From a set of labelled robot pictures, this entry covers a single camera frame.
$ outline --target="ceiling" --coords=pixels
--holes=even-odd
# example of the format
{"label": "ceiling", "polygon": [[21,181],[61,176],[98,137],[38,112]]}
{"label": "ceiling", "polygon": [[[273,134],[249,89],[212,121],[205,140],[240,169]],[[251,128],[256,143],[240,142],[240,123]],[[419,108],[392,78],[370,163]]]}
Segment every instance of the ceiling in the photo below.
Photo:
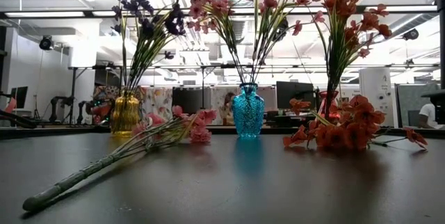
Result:
{"label": "ceiling", "polygon": [[[165,4],[172,3],[173,0],[150,0],[157,8],[164,7]],[[360,5],[375,6],[379,3],[387,5],[432,5],[434,0],[361,0]],[[0,12],[12,11],[52,11],[52,10],[110,10],[116,4],[116,0],[0,0]],[[189,6],[189,0],[182,0],[182,7]],[[310,22],[309,15],[292,15],[287,17],[290,24],[297,19],[302,22]],[[351,19],[360,20],[361,15],[353,15]],[[253,21],[252,17],[235,17],[240,30],[243,32],[244,41],[240,48],[244,52],[243,63],[251,62]],[[54,40],[57,43],[72,46],[75,42],[84,39],[91,39],[92,35],[99,38],[97,40],[97,60],[112,61],[115,64],[122,64],[120,37],[112,34],[110,29],[114,21],[110,18],[102,19],[7,19],[3,21],[11,26],[20,23],[23,32],[28,37],[40,39],[47,32],[54,32]],[[394,13],[381,19],[381,22],[388,24],[390,28],[397,32],[395,37],[389,40],[379,40],[379,43],[372,45],[372,51],[366,58],[360,58],[355,63],[355,67],[348,68],[343,75],[343,82],[357,82],[358,71],[370,65],[391,65],[391,82],[412,83],[417,81],[430,81],[433,79],[432,72],[438,67],[431,67],[431,64],[439,63],[439,18],[434,12],[428,14],[416,13]],[[401,34],[411,29],[419,32],[416,40],[402,40]],[[322,28],[325,37],[327,29]],[[171,61],[161,60],[156,65],[164,66],[163,69],[148,70],[141,80],[142,85],[173,85],[182,84],[184,81],[194,81],[197,85],[202,83],[202,73],[199,68],[192,67],[185,70],[178,70],[176,67],[197,66],[197,65],[220,65],[230,63],[231,57],[227,53],[223,42],[218,35],[210,32],[208,35],[189,31],[185,38],[172,41],[163,51],[175,53],[175,59]],[[407,59],[412,59],[416,66],[414,68],[404,67]],[[288,34],[283,41],[278,42],[270,56],[266,59],[267,68],[263,69],[258,78],[262,84],[274,84],[276,81],[289,79],[301,82],[312,82],[316,84],[326,83],[326,75],[323,57],[323,46],[318,32],[314,25],[305,25],[302,32],[293,37]],[[205,84],[231,84],[238,83],[239,78],[235,70],[216,68],[208,69],[204,73]]]}

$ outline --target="black screen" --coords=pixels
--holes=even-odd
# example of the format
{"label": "black screen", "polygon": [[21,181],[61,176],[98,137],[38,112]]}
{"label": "black screen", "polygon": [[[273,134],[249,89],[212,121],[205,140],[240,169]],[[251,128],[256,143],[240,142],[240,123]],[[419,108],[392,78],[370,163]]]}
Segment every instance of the black screen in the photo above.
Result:
{"label": "black screen", "polygon": [[[192,114],[202,108],[202,89],[173,88],[172,105],[181,106],[184,113]],[[204,89],[204,108],[210,109],[210,89]]]}
{"label": "black screen", "polygon": [[299,83],[288,81],[277,81],[277,105],[279,109],[289,109],[289,101],[292,99],[302,99],[304,102],[311,102],[310,109],[315,108],[314,85],[312,83]]}
{"label": "black screen", "polygon": [[25,107],[26,93],[28,92],[28,87],[13,88],[11,90],[11,95],[17,101],[17,108],[22,109]]}

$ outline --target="wall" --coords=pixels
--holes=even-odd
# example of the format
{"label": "wall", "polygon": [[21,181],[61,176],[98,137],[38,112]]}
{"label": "wall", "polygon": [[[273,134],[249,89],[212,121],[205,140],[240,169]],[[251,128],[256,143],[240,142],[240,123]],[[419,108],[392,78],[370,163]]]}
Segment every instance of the wall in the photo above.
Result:
{"label": "wall", "polygon": [[[37,109],[43,116],[52,97],[69,96],[72,72],[68,70],[68,56],[59,51],[42,51],[38,43],[17,34],[17,30],[8,28],[6,51],[3,66],[2,91],[10,93],[12,88],[28,86],[24,110],[34,111],[34,95],[37,95]],[[51,115],[51,107],[44,116]]]}

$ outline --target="table surface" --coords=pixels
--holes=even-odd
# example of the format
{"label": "table surface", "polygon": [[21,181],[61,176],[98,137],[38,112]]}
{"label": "table surface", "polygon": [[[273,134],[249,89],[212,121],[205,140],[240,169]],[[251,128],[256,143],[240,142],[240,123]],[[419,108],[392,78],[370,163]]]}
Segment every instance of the table surface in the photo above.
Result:
{"label": "table surface", "polygon": [[[379,140],[398,138],[383,136]],[[445,223],[445,141],[358,154],[213,135],[119,162],[43,211],[23,201],[118,145],[109,134],[0,141],[0,223]]]}

